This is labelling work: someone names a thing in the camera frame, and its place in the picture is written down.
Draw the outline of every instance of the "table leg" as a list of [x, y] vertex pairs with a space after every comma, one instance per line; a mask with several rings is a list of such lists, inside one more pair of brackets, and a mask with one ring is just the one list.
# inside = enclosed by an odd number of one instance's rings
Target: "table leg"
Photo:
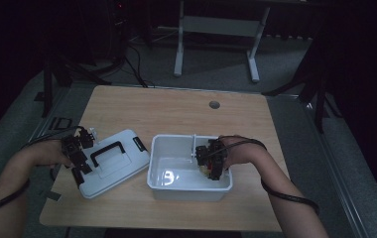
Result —
[[251, 51], [247, 52], [248, 65], [250, 67], [251, 80], [253, 80], [253, 82], [258, 82], [260, 80], [255, 56], [256, 56], [257, 49], [259, 48], [260, 39], [262, 38], [263, 31], [266, 26], [266, 21], [269, 16], [269, 12], [270, 12], [270, 7], [267, 7], [265, 9], [265, 12], [263, 13], [262, 20], [260, 21], [260, 24], [257, 27], [257, 33], [254, 38], [253, 48], [251, 49]]
[[179, 46], [177, 47], [176, 64], [174, 67], [174, 76], [181, 76], [183, 71], [183, 36], [184, 36], [184, 17], [185, 17], [185, 1], [180, 1], [180, 20], [179, 20]]

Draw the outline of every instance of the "white plastic container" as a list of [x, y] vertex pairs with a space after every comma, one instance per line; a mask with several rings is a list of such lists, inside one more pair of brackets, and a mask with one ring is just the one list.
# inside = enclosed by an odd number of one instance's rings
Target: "white plastic container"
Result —
[[[150, 160], [149, 153], [139, 137], [129, 129], [108, 137], [83, 152], [92, 169], [87, 175], [78, 172], [78, 187], [85, 198], [94, 198], [139, 173], [149, 165]], [[97, 167], [91, 159], [92, 156], [99, 163]]]
[[218, 201], [232, 189], [231, 170], [220, 180], [207, 178], [198, 168], [195, 147], [208, 146], [197, 135], [157, 135], [152, 141], [147, 183], [156, 199]]

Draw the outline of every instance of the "white plastic bin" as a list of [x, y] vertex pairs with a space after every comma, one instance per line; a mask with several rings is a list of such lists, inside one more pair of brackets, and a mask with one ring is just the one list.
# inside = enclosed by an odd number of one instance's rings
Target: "white plastic bin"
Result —
[[220, 180], [207, 178], [198, 168], [195, 147], [208, 145], [197, 135], [157, 135], [152, 141], [147, 183], [156, 199], [218, 201], [232, 189], [231, 170]]

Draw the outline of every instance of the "black strap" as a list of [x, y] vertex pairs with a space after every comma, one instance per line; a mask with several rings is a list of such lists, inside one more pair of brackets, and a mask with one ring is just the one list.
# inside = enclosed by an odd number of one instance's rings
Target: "black strap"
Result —
[[30, 180], [28, 179], [25, 184], [19, 188], [19, 190], [13, 192], [12, 194], [6, 196], [5, 198], [0, 200], [0, 207], [6, 205], [7, 203], [11, 202], [12, 200], [18, 198], [30, 185]]
[[264, 183], [264, 181], [262, 179], [261, 179], [261, 182], [262, 182], [263, 189], [265, 189], [265, 191], [267, 191], [269, 194], [271, 194], [273, 196], [276, 196], [276, 197], [279, 197], [279, 198], [284, 199], [284, 200], [288, 200], [288, 201], [293, 201], [293, 202], [297, 202], [297, 203], [302, 203], [302, 204], [309, 205], [309, 206], [311, 206], [315, 210], [316, 214], [319, 213], [319, 207], [318, 207], [318, 205], [315, 202], [313, 202], [313, 201], [311, 201], [309, 199], [303, 198], [303, 197], [298, 197], [298, 196], [293, 196], [293, 195], [287, 195], [287, 194], [284, 194], [284, 193], [280, 193], [278, 191], [274, 191], [271, 188], [269, 188]]

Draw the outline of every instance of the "wooden table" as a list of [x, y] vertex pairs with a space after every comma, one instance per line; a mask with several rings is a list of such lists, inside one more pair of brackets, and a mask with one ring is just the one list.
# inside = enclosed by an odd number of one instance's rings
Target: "wooden table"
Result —
[[[210, 101], [220, 104], [218, 109]], [[100, 140], [134, 130], [148, 150], [157, 134], [242, 135], [262, 141], [288, 174], [266, 98], [258, 94], [97, 86], [80, 125]], [[155, 200], [147, 170], [94, 199], [83, 198], [70, 170], [62, 169], [40, 221], [50, 226], [197, 230], [280, 231], [260, 176], [252, 165], [236, 165], [233, 188], [217, 202]]]

